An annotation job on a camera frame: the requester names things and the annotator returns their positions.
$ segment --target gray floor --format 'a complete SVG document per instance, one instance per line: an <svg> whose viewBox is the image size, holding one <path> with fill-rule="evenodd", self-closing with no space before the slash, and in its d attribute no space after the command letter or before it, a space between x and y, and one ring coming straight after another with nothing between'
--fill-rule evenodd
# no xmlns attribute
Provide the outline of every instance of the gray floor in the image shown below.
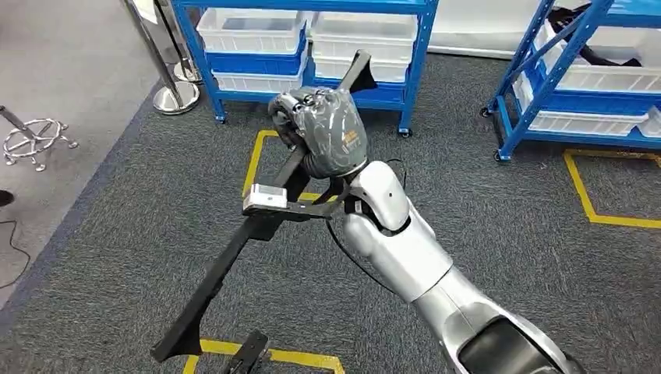
<svg viewBox="0 0 661 374"><path fill-rule="evenodd" d="M590 224L557 147L493 161L496 139L477 111L504 68L430 55L416 135L400 139L393 115L365 113L370 156L402 158L411 200L458 267L590 372L661 371L661 231ZM0 372L182 369L184 358L155 364L149 347L241 222L255 135L270 128L263 105L228 111L217 126L206 102L172 118L143 106L2 310ZM258 180L284 155L267 138ZM658 187L658 170L632 162L577 157L600 213L659 212L654 190L638 188ZM629 203L640 199L652 208ZM249 243L202 335L241 341L254 328L275 348L338 356L347 372L447 371L415 312L343 257L320 222ZM222 361L205 355L199 372Z"/></svg>
<svg viewBox="0 0 661 374"><path fill-rule="evenodd" d="M160 45L164 33L152 27ZM0 189L17 201L0 221L18 220L14 244L35 258L156 82L157 74L120 2L5 0L0 12L0 104L22 120L52 117L70 125L76 150L59 144L48 169L0 166ZM0 120L2 138L11 129ZM0 227L0 284L14 279L24 255ZM0 289L0 306L13 287Z"/></svg>

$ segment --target stanchion base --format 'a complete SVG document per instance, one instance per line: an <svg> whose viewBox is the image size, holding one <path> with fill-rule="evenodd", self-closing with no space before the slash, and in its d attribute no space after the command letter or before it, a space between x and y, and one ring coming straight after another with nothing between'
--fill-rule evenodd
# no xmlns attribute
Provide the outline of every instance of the stanchion base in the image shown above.
<svg viewBox="0 0 661 374"><path fill-rule="evenodd" d="M181 62L177 62L177 65L175 65L174 74L177 77L177 79L183 82L191 82L195 84L202 83L202 78L200 77L200 74L195 74L190 69L183 68Z"/></svg>
<svg viewBox="0 0 661 374"><path fill-rule="evenodd" d="M172 95L169 88L163 87L154 95L154 108L163 115L180 115L193 109L200 101L200 89L189 82L175 83L179 96L182 98L182 106L177 104L177 100Z"/></svg>

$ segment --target blue plastic bin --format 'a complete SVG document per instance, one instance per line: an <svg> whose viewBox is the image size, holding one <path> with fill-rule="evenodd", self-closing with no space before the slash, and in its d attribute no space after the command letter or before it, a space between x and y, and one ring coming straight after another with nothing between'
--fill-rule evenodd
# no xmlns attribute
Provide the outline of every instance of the blue plastic bin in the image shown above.
<svg viewBox="0 0 661 374"><path fill-rule="evenodd" d="M314 86L338 88L339 79L315 77ZM406 83L386 83L376 82L377 88L374 90L363 90L352 94L356 100L383 101L390 103L401 103L404 100L404 90Z"/></svg>
<svg viewBox="0 0 661 374"><path fill-rule="evenodd" d="M540 59L536 67L529 65L525 75L536 94L546 79L546 63ZM661 101L661 94L610 91L555 90L543 104L544 111L595 113L600 115L644 115Z"/></svg>
<svg viewBox="0 0 661 374"><path fill-rule="evenodd" d="M261 55L252 53L206 53L209 66L215 72L295 76L301 67L301 54L307 44L305 25L301 29L299 49L293 55Z"/></svg>

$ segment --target white plastic bin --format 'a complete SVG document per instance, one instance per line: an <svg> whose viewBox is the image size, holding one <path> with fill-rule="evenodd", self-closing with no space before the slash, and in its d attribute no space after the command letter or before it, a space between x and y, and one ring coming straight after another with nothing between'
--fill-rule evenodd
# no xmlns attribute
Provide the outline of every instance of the white plastic bin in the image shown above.
<svg viewBox="0 0 661 374"><path fill-rule="evenodd" d="M521 110L530 105L532 86L522 73L513 85L514 95ZM573 132L579 134L627 136L636 126L648 119L648 115L598 115L561 111L539 111L530 127L535 131Z"/></svg>
<svg viewBox="0 0 661 374"><path fill-rule="evenodd" d="M336 79L344 78L353 61L352 58L324 58L317 57L314 54L313 59L315 76ZM406 69L408 69L408 62L379 60L370 60L369 62L369 70L377 82L404 82L406 81Z"/></svg>
<svg viewBox="0 0 661 374"><path fill-rule="evenodd" d="M221 90L230 91L252 91L252 92L268 92L279 94L291 90L292 88L300 88L303 85L303 73L306 69L308 61L308 48L307 45L301 57L301 67L299 73L295 76L276 76L268 74L238 74L230 72L215 72L211 71L218 81L218 88Z"/></svg>
<svg viewBox="0 0 661 374"><path fill-rule="evenodd" d="M648 138L661 138L661 111L657 107L652 107L649 111L649 119L638 125L638 129Z"/></svg>
<svg viewBox="0 0 661 374"><path fill-rule="evenodd" d="M539 50L555 35L546 21L535 38L535 48ZM560 41L545 53L543 61L547 73L566 46L566 41ZM661 30L600 27L588 46L600 57L615 62L637 58L642 67L595 66L578 56L558 83L559 90L661 93Z"/></svg>
<svg viewBox="0 0 661 374"><path fill-rule="evenodd" d="M373 60L411 62L418 19L412 15L319 12L313 24L315 55L353 58L359 49Z"/></svg>
<svg viewBox="0 0 661 374"><path fill-rule="evenodd" d="M299 46L302 12L209 8L197 24L208 52L288 55Z"/></svg>

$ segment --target robot forearm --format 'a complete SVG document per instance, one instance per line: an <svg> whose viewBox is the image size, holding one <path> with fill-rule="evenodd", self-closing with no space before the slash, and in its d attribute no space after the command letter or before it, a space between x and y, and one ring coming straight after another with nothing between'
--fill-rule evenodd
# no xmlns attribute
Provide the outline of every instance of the robot forearm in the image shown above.
<svg viewBox="0 0 661 374"><path fill-rule="evenodd" d="M387 164L368 164L352 180L351 194L359 198L345 218L351 247L417 308L457 372L576 371L542 331L487 298L452 265Z"/></svg>

